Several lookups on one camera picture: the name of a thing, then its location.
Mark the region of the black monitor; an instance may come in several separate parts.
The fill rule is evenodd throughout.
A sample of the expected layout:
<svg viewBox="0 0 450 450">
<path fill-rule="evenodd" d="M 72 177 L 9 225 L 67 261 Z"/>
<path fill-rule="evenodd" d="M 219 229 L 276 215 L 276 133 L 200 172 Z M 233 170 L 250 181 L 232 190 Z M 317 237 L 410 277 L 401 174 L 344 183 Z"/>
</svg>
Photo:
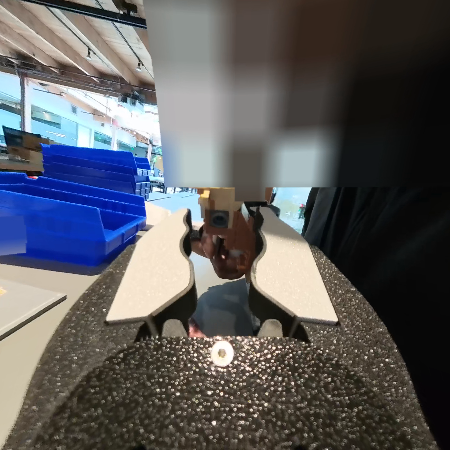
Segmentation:
<svg viewBox="0 0 450 450">
<path fill-rule="evenodd" d="M 41 150 L 42 137 L 39 134 L 29 133 L 10 127 L 2 126 L 5 143 L 8 147 L 21 147 Z"/>
</svg>

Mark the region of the cardboard box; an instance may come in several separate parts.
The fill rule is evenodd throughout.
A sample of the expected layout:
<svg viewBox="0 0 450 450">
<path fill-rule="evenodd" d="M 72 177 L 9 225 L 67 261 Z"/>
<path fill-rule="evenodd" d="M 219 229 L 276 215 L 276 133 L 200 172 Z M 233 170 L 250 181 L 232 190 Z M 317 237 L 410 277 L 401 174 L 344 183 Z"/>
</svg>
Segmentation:
<svg viewBox="0 0 450 450">
<path fill-rule="evenodd" d="M 42 160 L 43 160 L 42 144 L 48 144 L 48 143 L 49 143 L 48 139 L 42 138 L 40 151 L 37 151 L 35 149 L 28 149 L 28 148 L 21 148 L 21 147 L 8 147 L 8 146 L 7 146 L 7 150 L 8 150 L 9 155 L 15 155 L 24 160 L 35 161 L 35 160 L 38 160 L 40 157 L 42 157 Z"/>
</svg>

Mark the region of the blue plastic bin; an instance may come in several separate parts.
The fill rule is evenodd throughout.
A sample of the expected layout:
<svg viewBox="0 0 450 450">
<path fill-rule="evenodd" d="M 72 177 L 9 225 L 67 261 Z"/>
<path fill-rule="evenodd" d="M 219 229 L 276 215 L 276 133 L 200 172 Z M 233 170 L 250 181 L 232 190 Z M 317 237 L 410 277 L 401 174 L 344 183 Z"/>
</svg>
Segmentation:
<svg viewBox="0 0 450 450">
<path fill-rule="evenodd" d="M 0 174 L 1 256 L 98 266 L 133 244 L 145 227 L 145 203 L 137 195 Z"/>
</svg>

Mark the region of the grey instruction booklet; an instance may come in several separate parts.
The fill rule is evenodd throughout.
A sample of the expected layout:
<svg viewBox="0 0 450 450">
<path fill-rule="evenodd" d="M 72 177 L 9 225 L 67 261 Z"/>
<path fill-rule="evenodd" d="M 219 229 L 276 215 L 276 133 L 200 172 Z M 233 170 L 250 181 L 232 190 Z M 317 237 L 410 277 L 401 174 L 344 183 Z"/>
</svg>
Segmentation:
<svg viewBox="0 0 450 450">
<path fill-rule="evenodd" d="M 63 293 L 0 280 L 0 339 L 55 307 L 67 296 Z"/>
</svg>

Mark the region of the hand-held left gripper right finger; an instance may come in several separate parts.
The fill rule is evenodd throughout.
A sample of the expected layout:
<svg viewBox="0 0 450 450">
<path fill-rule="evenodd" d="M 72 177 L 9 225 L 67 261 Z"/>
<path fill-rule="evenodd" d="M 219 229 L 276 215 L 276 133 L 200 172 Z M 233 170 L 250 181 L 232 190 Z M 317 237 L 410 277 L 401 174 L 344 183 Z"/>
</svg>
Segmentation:
<svg viewBox="0 0 450 450">
<path fill-rule="evenodd" d="M 257 210 L 257 221 L 262 249 L 251 267 L 251 288 L 292 324 L 338 324 L 307 241 L 268 207 Z"/>
</svg>

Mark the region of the tan and brown brick figure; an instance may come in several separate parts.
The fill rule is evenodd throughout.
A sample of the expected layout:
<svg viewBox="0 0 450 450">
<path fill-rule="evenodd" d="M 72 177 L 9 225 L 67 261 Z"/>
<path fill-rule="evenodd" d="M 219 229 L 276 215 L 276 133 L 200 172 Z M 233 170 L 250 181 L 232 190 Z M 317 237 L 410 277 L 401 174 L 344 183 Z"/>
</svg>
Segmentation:
<svg viewBox="0 0 450 450">
<path fill-rule="evenodd" d="M 234 188 L 198 188 L 198 193 L 203 230 L 224 237 L 227 249 L 256 252 L 255 220 L 242 215 Z"/>
</svg>

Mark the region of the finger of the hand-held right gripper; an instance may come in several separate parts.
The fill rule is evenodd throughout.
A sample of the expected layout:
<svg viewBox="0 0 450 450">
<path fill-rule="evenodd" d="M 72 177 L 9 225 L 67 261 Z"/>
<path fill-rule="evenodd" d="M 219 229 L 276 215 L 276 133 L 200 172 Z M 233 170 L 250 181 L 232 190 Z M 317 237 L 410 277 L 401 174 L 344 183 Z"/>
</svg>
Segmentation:
<svg viewBox="0 0 450 450">
<path fill-rule="evenodd" d="M 244 201 L 242 203 L 242 215 L 254 217 L 258 208 L 268 207 L 267 201 Z"/>
</svg>

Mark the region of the blue compartment bins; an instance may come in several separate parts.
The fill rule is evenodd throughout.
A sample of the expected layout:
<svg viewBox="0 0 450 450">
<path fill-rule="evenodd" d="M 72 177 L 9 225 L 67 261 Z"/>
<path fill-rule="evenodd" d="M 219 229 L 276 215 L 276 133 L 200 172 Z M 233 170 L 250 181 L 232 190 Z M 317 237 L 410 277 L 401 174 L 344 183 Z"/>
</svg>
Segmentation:
<svg viewBox="0 0 450 450">
<path fill-rule="evenodd" d="M 135 194 L 145 197 L 150 193 L 151 182 L 150 176 L 152 175 L 150 162 L 147 158 L 134 156 L 137 175 L 135 176 Z"/>
</svg>

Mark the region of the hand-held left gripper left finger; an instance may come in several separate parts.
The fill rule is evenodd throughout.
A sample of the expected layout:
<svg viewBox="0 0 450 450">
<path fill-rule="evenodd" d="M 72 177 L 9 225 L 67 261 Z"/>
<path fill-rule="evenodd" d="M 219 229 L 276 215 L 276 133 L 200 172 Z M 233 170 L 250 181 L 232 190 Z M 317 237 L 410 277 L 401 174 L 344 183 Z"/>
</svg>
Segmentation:
<svg viewBox="0 0 450 450">
<path fill-rule="evenodd" d="M 156 317 L 194 287 L 191 227 L 190 210 L 182 208 L 145 232 L 111 303 L 107 323 L 137 323 Z"/>
</svg>

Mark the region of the grey desk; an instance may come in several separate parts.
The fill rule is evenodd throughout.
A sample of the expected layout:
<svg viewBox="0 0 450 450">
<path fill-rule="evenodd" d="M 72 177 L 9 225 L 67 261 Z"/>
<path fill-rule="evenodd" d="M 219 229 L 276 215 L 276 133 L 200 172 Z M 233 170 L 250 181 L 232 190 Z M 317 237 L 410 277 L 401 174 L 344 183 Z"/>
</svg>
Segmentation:
<svg viewBox="0 0 450 450">
<path fill-rule="evenodd" d="M 246 282 L 227 284 L 207 259 L 195 253 L 190 258 L 199 296 L 194 319 L 203 332 L 208 336 L 249 334 Z M 1 445 L 15 423 L 36 365 L 55 329 L 107 267 L 73 266 L 13 255 L 1 257 L 1 279 L 66 295 L 66 300 L 1 340 Z"/>
</svg>

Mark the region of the stack of blue bins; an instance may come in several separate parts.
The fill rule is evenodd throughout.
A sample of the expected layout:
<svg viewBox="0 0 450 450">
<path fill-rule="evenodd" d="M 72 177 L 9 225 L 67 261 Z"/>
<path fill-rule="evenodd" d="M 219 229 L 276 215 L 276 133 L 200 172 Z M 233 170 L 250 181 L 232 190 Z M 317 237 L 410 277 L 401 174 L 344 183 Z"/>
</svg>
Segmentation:
<svg viewBox="0 0 450 450">
<path fill-rule="evenodd" d="M 42 144 L 43 176 L 135 194 L 137 166 L 126 151 Z"/>
</svg>

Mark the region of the black ceiling track rail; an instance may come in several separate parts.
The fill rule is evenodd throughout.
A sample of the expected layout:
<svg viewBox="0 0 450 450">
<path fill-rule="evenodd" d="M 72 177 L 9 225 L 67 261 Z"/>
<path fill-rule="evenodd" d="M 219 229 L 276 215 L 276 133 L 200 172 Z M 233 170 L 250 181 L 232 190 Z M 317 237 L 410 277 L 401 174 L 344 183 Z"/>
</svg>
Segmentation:
<svg viewBox="0 0 450 450">
<path fill-rule="evenodd" d="M 80 4 L 65 0 L 25 0 L 26 3 L 36 4 L 47 8 L 54 8 L 73 14 L 80 14 L 95 19 L 105 20 L 112 23 L 118 23 L 131 26 L 138 29 L 147 29 L 146 20 L 131 14 L 106 10 L 104 8 L 95 8 L 85 4 Z"/>
</svg>

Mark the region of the brown wooden table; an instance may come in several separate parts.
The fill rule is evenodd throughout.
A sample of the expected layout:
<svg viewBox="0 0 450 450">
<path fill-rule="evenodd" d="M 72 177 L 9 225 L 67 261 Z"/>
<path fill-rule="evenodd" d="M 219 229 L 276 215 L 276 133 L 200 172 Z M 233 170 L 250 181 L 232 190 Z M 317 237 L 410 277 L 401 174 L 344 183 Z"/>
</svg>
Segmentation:
<svg viewBox="0 0 450 450">
<path fill-rule="evenodd" d="M 43 173 L 44 165 L 42 157 L 38 160 L 24 160 L 15 155 L 0 154 L 0 171 L 1 172 L 23 172 L 23 173 Z"/>
</svg>

